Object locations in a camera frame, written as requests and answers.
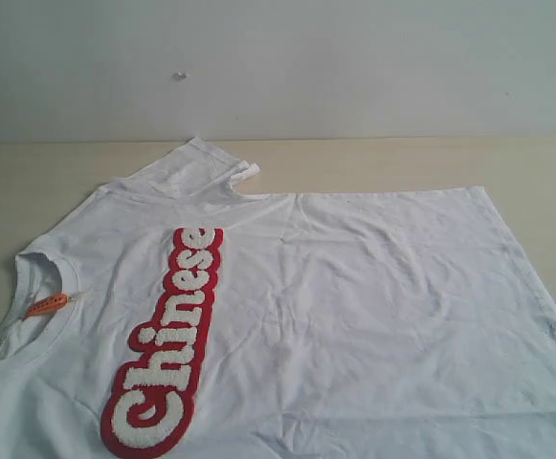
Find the white t-shirt red lettering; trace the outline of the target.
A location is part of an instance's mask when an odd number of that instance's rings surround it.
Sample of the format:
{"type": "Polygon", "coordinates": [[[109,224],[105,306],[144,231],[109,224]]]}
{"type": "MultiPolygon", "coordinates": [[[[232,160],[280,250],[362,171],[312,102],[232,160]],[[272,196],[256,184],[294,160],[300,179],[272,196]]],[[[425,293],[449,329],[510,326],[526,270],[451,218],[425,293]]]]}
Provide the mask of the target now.
{"type": "Polygon", "coordinates": [[[484,189],[257,172],[194,139],[15,257],[0,458],[556,458],[556,305],[484,189]]]}

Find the orange neck label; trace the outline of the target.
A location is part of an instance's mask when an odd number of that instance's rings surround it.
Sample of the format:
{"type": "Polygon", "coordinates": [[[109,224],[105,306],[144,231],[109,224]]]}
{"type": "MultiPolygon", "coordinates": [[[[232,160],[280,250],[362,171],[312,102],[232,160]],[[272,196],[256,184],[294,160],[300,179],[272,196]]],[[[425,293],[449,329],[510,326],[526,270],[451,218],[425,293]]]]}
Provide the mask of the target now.
{"type": "Polygon", "coordinates": [[[33,303],[25,312],[24,316],[22,317],[23,320],[26,320],[30,317],[38,317],[45,314],[52,314],[67,305],[69,302],[69,296],[64,293],[58,293],[55,295],[51,295],[44,299],[41,299],[35,303],[33,303]]]}

